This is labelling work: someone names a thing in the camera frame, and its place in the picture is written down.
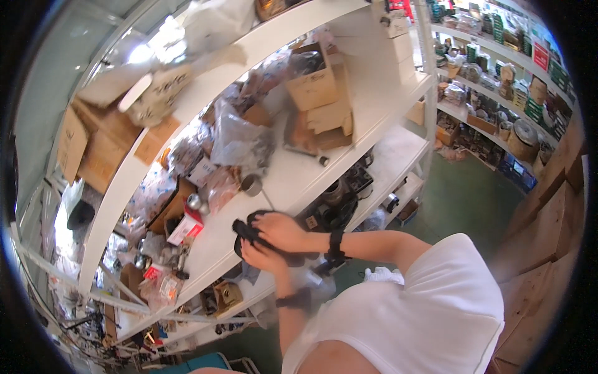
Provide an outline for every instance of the paper tag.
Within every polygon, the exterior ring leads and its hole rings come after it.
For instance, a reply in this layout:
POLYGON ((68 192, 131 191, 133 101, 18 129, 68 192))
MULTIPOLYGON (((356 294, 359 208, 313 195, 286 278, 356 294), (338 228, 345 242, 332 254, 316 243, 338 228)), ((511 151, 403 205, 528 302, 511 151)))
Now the paper tag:
POLYGON ((218 169, 207 157, 199 161, 193 171, 187 176, 187 180, 198 187, 203 187, 208 182, 208 176, 218 169))
POLYGON ((160 285, 160 296, 163 299, 175 300, 178 294, 178 282, 172 277, 165 277, 160 285))

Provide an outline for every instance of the black strap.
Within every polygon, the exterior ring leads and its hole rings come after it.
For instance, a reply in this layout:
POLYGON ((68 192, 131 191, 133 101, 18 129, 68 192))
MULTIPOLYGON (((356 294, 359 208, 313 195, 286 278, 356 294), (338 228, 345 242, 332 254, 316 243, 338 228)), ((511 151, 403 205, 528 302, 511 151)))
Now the black strap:
POLYGON ((312 307, 312 292, 309 287, 299 288, 297 293, 281 297, 276 299, 277 308, 291 308, 291 309, 304 309, 309 311, 312 307))

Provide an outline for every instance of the red label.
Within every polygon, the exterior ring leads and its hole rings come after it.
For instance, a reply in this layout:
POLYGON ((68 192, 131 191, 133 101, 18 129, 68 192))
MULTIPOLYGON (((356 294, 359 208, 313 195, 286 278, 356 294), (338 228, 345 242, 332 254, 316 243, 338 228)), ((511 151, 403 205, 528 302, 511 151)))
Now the red label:
POLYGON ((544 71, 548 70, 548 51, 538 43, 533 44, 533 61, 544 71))

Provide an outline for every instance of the white cloth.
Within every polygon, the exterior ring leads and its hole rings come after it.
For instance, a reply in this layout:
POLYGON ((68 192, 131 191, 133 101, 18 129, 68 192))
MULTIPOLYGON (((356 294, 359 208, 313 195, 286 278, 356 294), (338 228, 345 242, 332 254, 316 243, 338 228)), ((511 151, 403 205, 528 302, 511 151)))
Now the white cloth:
POLYGON ((282 374, 296 373, 325 340, 349 344, 381 374, 483 373, 504 327, 504 306, 470 238, 443 239, 404 278, 404 289, 391 278, 368 281, 322 305, 287 350, 282 374))

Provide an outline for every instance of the spool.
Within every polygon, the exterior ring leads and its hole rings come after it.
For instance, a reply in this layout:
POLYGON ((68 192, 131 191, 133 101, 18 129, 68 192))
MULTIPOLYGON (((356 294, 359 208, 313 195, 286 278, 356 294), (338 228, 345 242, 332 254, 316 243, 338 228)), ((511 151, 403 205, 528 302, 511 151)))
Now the spool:
POLYGON ((538 132, 532 125, 519 119, 513 124, 507 145, 513 156, 521 161, 533 163, 540 149, 538 132))

